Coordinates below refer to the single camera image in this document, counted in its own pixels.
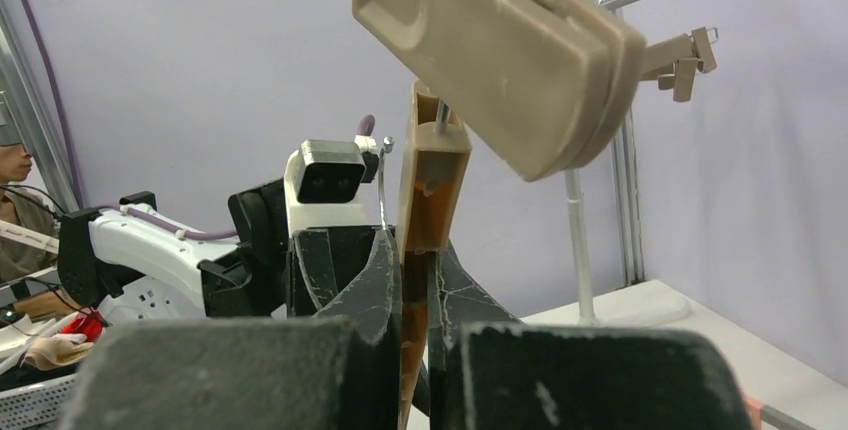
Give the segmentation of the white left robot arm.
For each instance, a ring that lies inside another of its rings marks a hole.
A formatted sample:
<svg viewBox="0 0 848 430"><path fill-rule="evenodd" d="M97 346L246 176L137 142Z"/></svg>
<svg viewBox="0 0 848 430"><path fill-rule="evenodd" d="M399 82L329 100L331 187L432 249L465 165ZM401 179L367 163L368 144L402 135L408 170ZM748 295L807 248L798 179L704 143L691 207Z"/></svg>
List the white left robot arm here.
<svg viewBox="0 0 848 430"><path fill-rule="evenodd" d="M232 236L163 217L151 192L60 221L58 275L78 304L112 324L147 319L347 315L399 311L391 229L343 224L291 230L276 180L233 194Z"/></svg>

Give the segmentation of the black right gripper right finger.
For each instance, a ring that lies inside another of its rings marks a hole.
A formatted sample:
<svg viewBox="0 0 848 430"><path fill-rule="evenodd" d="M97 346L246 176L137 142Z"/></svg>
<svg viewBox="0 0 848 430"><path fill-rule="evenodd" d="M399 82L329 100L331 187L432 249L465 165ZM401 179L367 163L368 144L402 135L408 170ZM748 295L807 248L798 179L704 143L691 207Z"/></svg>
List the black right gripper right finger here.
<svg viewBox="0 0 848 430"><path fill-rule="evenodd" d="M428 281L434 429L748 429L728 363L700 334L531 325L461 266Z"/></svg>

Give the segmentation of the wooden hanger with navy underwear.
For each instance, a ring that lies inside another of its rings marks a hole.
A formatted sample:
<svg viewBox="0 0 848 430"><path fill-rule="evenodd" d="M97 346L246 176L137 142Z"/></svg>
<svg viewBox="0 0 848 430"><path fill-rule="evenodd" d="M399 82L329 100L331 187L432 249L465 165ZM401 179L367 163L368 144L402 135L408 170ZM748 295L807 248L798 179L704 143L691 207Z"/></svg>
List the wooden hanger with navy underwear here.
<svg viewBox="0 0 848 430"><path fill-rule="evenodd" d="M352 0L414 75L395 237L406 425L438 268L478 136L523 180L583 167L635 96L645 37L594 0Z"/></svg>

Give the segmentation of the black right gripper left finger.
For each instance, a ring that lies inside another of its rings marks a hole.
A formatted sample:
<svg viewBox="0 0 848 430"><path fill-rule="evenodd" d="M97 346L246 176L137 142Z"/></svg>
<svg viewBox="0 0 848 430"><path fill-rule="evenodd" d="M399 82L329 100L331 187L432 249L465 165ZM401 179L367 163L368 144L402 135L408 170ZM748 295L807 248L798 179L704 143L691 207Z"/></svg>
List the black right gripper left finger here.
<svg viewBox="0 0 848 430"><path fill-rule="evenodd" d="M62 429L397 429L400 253L369 259L311 317L160 320L107 330Z"/></svg>

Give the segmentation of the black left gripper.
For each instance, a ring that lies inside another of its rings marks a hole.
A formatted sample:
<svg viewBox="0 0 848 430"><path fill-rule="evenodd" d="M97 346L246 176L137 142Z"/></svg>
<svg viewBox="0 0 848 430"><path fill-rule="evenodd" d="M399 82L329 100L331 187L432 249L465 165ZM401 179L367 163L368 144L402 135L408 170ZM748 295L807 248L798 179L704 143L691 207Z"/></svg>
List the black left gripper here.
<svg viewBox="0 0 848 430"><path fill-rule="evenodd" d="M200 263L204 309L213 318L398 315L393 228L312 226L290 232L281 181L234 194L234 251Z"/></svg>

